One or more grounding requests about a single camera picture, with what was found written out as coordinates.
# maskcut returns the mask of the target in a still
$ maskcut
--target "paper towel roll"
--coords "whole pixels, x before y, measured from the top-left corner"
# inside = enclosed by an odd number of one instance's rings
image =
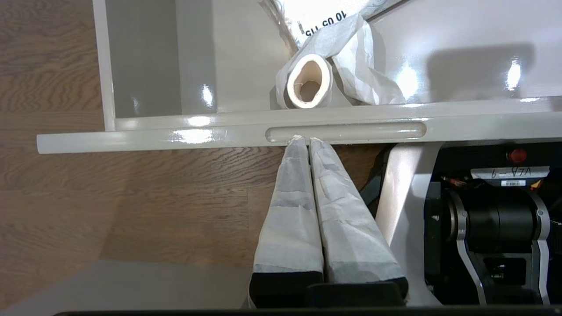
[[[332,67],[316,54],[303,56],[287,80],[289,99],[297,108],[324,106],[332,98]]]

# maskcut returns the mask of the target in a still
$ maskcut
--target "crumpled white paper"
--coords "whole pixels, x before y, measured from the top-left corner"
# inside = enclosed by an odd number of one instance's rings
[[[368,19],[387,8],[388,0],[269,0],[278,12],[291,38],[301,47],[320,28],[339,23],[347,16],[359,13]]]
[[[404,277],[332,146],[311,138],[310,160],[328,282],[370,283]]]
[[[275,90],[281,107],[288,107],[284,95],[290,72],[308,54],[331,57],[347,96],[370,105],[405,103],[398,85],[374,69],[371,28],[360,15],[353,15],[319,29],[277,73]]]
[[[254,273],[323,272],[324,258],[309,153],[294,136],[275,181],[253,261]]]

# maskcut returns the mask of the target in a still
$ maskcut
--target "plastic bag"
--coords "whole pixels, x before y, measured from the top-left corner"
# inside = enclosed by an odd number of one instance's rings
[[[359,13],[364,19],[402,0],[263,0],[260,5],[279,27],[279,33],[294,53],[306,39],[324,26]]]

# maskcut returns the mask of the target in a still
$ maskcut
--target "glossy white surface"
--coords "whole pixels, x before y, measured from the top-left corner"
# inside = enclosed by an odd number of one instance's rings
[[[96,34],[107,34],[107,15],[105,1],[94,1],[94,19]],[[113,95],[113,80],[111,75],[110,44],[108,36],[96,38],[99,62],[99,78],[101,82],[103,123],[106,131],[115,130],[115,103]]]
[[[388,157],[377,225],[408,280],[408,306],[441,305],[425,285],[423,210],[443,143],[398,144]]]
[[[371,23],[375,60],[407,102],[558,96],[560,12],[558,0],[411,0]]]
[[[449,103],[493,108],[496,101]],[[287,123],[275,112],[301,113],[301,110],[266,111],[255,114],[253,121],[240,125],[205,126],[181,129],[142,129],[122,132],[70,133],[38,135],[42,154],[63,152],[163,150],[198,147],[284,146],[288,135],[303,133],[308,137],[328,136],[334,144],[437,142],[487,139],[542,139],[560,137],[560,98],[541,98],[533,102],[510,100],[508,114],[455,115],[435,112],[423,105],[388,106],[385,117],[372,107],[348,109],[311,109]],[[409,119],[402,119],[415,111]],[[197,119],[196,123],[205,123]]]

